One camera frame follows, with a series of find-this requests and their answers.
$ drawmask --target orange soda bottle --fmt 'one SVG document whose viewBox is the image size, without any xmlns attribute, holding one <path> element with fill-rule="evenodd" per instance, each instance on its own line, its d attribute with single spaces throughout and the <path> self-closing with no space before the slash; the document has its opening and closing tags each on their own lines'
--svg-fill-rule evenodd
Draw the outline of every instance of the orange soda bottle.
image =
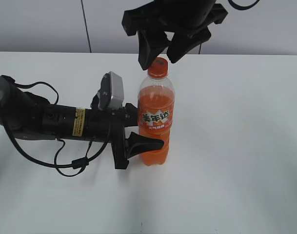
<svg viewBox="0 0 297 234">
<path fill-rule="evenodd" d="M 168 62 L 157 57 L 143 81 L 138 95 L 139 134 L 144 137 L 161 139 L 164 146 L 140 155 L 147 166 L 163 164 L 169 151 L 170 128 L 173 118 L 174 88 L 168 79 Z"/>
</svg>

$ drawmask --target warning label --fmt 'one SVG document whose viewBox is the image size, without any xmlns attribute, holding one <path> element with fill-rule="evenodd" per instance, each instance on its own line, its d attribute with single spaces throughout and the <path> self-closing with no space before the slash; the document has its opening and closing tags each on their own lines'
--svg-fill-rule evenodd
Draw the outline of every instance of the warning label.
<svg viewBox="0 0 297 234">
<path fill-rule="evenodd" d="M 85 109 L 76 108 L 76 117 L 74 122 L 74 129 L 72 131 L 72 135 L 74 137 L 80 137 L 83 133 L 84 127 L 84 119 L 85 119 Z"/>
</svg>

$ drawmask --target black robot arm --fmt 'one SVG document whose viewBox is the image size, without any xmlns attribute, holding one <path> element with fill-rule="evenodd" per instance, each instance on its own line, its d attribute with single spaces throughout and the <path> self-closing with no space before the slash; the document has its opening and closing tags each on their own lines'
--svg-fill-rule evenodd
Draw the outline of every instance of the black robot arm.
<svg viewBox="0 0 297 234">
<path fill-rule="evenodd" d="M 115 168 L 126 169 L 129 158 L 158 150 L 163 141 L 131 133 L 125 138 L 125 127 L 137 126 L 137 108 L 130 103 L 122 107 L 122 78 L 113 72 L 104 75 L 101 88 L 93 98 L 91 109 L 50 104 L 40 96 L 23 92 L 8 76 L 0 76 L 0 125 L 3 125 L 14 146 L 14 138 L 24 140 L 72 139 L 92 143 L 111 143 Z M 22 149 L 19 152 L 31 159 Z M 97 156 L 80 158 L 68 165 L 39 163 L 52 168 L 85 168 Z"/>
<path fill-rule="evenodd" d="M 248 10 L 228 0 L 237 10 Z M 139 8 L 124 12 L 122 26 L 128 36 L 139 37 L 139 63 L 143 70 L 168 47 L 167 56 L 176 63 L 194 47 L 208 41 L 211 33 L 208 26 L 221 24 L 227 11 L 216 0 L 154 0 Z M 165 32 L 173 32 L 170 41 Z"/>
</svg>

